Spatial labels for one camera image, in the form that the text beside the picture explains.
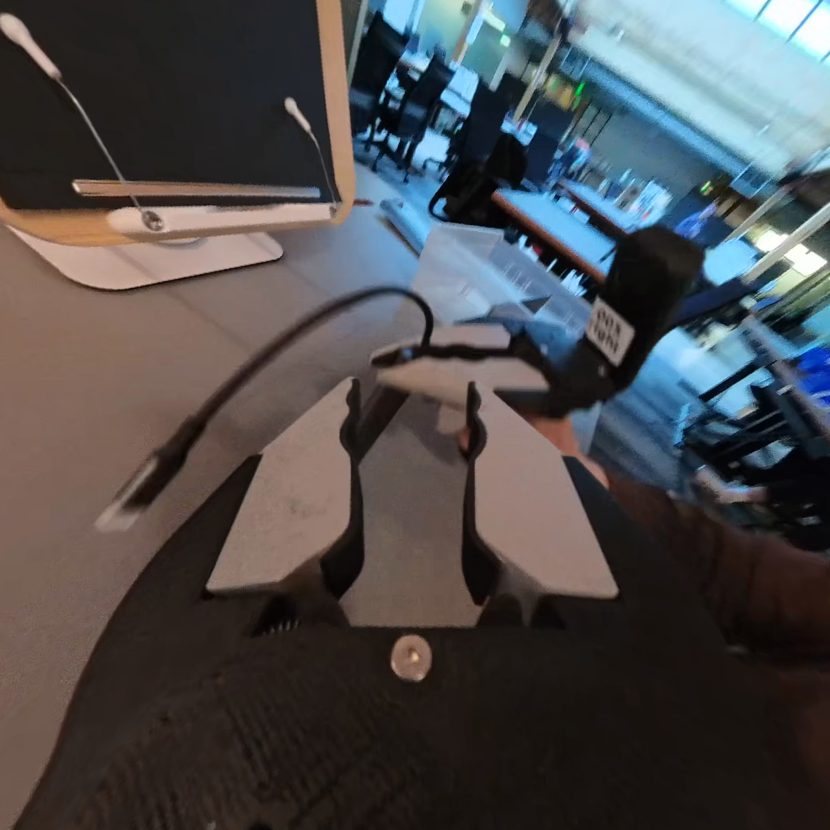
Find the black office chair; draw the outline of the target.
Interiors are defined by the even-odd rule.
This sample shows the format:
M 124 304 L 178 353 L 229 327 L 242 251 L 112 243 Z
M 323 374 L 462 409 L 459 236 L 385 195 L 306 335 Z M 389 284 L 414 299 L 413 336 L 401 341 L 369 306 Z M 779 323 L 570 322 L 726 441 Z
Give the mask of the black office chair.
M 441 222 L 484 224 L 492 194 L 519 189 L 527 169 L 524 145 L 502 127 L 509 103 L 480 84 L 462 128 L 451 140 L 448 175 L 428 205 Z
M 358 154 L 361 162 L 368 161 L 384 90 L 408 42 L 409 36 L 391 26 L 382 11 L 373 14 L 358 48 L 348 92 L 352 138 L 364 137 L 363 149 Z
M 444 59 L 434 54 L 393 112 L 389 134 L 399 140 L 395 160 L 405 183 L 409 181 L 412 172 L 415 150 L 424 137 L 431 118 L 437 113 L 441 96 L 452 75 L 453 72 Z

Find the grey metal object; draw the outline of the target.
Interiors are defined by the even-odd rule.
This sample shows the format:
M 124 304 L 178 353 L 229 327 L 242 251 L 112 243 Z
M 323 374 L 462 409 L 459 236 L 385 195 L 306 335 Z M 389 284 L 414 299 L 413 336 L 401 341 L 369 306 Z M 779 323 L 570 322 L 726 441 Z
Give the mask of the grey metal object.
M 400 238 L 420 257 L 431 231 L 431 223 L 423 219 L 418 211 L 400 198 L 386 198 L 379 202 L 383 217 Z

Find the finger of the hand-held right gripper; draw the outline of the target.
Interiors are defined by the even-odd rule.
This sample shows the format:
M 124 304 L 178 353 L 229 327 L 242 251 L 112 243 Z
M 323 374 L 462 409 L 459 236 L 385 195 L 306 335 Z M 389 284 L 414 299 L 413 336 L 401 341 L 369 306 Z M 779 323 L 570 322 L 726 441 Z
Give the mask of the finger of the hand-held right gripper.
M 495 393 L 546 393 L 541 371 L 513 357 L 464 359 L 374 354 L 373 368 L 385 389 L 437 401 L 453 409 L 466 407 L 471 383 Z
M 429 342 L 421 338 L 388 346 L 389 354 L 510 354 L 511 332 L 503 325 L 461 325 L 437 328 Z

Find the clear plastic bin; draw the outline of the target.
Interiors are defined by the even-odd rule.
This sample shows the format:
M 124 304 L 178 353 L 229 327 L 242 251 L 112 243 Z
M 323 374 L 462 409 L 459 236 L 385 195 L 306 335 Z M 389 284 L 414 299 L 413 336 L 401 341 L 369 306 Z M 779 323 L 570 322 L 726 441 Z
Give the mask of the clear plastic bin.
M 457 224 L 434 226 L 412 289 L 436 320 L 457 325 L 490 317 L 537 320 L 580 334 L 590 304 L 501 231 Z

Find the person's right forearm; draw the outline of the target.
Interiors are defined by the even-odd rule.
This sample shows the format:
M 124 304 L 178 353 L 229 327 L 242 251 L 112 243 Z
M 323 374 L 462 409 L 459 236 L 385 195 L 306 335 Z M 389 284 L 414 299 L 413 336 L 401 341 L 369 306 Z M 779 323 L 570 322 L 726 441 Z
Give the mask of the person's right forearm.
M 617 502 L 686 570 L 727 641 L 775 669 L 796 723 L 828 737 L 828 559 L 605 475 Z

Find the person's right hand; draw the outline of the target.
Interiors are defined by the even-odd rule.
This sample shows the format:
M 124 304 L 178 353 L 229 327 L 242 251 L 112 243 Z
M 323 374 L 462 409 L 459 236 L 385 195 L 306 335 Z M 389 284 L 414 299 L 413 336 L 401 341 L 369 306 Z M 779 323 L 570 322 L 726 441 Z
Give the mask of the person's right hand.
M 560 453 L 566 457 L 572 457 L 580 462 L 580 464 L 593 475 L 593 477 L 605 488 L 605 490 L 609 492 L 610 480 L 606 470 L 583 452 L 583 448 L 578 440 L 578 435 L 573 427 L 571 419 L 566 418 L 553 420 L 550 423 L 550 429 L 551 437 L 549 440 L 555 444 Z

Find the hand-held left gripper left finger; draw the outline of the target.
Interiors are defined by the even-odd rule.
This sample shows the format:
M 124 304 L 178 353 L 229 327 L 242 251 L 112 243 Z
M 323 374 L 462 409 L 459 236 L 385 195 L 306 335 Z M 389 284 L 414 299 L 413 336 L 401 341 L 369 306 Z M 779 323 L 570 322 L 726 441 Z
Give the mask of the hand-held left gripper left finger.
M 364 564 L 364 511 L 354 433 L 360 383 L 347 378 L 272 441 L 208 578 L 212 595 L 284 587 L 317 565 L 343 597 Z

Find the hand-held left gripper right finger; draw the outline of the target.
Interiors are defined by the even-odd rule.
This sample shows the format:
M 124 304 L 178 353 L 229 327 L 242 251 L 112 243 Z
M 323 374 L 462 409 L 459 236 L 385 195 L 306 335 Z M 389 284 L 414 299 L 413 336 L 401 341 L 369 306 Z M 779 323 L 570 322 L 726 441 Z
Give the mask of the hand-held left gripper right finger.
M 491 389 L 466 391 L 462 575 L 477 622 L 523 623 L 553 599 L 617 601 L 563 454 Z

